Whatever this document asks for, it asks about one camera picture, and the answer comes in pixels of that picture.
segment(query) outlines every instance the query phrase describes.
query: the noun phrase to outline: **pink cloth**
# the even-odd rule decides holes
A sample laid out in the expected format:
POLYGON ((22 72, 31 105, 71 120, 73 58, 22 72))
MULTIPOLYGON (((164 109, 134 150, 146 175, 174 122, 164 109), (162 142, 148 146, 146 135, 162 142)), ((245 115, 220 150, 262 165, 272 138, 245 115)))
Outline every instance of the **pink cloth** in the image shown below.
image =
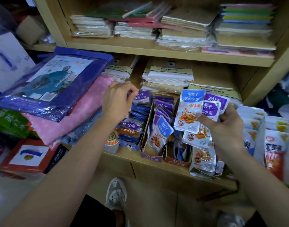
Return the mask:
POLYGON ((102 106, 103 95, 112 82, 111 77, 99 76, 76 104, 72 113, 65 116, 60 122, 53 122, 27 113, 23 113, 23 115, 33 124, 44 144, 50 145, 80 125, 102 106))

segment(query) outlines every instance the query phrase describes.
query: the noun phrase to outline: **shelf board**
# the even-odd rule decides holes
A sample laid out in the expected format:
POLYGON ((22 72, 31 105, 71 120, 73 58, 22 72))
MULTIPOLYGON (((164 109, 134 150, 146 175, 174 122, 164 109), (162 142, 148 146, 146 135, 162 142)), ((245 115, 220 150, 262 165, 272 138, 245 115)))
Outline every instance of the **shelf board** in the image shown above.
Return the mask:
POLYGON ((229 189, 229 190, 237 190, 238 189, 235 181, 232 181, 229 179, 224 179, 224 178, 217 178, 217 179, 211 180, 211 179, 204 179, 204 178, 200 178, 200 177, 195 177, 195 176, 190 175, 189 168, 185 168, 185 167, 177 166, 174 164, 166 163, 164 161, 162 161, 161 163, 158 163, 158 162, 154 162, 152 160, 144 159, 140 156, 139 151, 129 150, 126 147, 120 146, 118 148, 116 154, 103 152, 103 155, 110 156, 110 157, 117 157, 117 158, 120 158, 123 160, 130 161, 132 163, 135 162, 135 163, 140 163, 140 164, 145 164, 148 166, 156 167, 156 168, 159 168, 159 169, 162 169, 165 171, 169 171, 173 174, 177 174, 177 175, 180 175, 183 177, 192 178, 194 180, 206 181, 206 182, 209 182, 211 184, 217 184, 217 185, 225 187, 226 189, 229 189))
POLYGON ((42 52, 53 52, 56 48, 56 44, 34 44, 34 45, 27 45, 21 43, 22 47, 27 50, 34 50, 34 51, 42 51, 42 52))
POLYGON ((69 48, 154 57, 179 58, 185 60, 208 61, 226 64, 241 64, 258 67, 270 67, 274 62, 274 59, 269 58, 201 53, 200 49, 196 51, 183 52, 157 45, 155 40, 121 38, 117 36, 107 39, 72 37, 68 38, 66 43, 69 48))

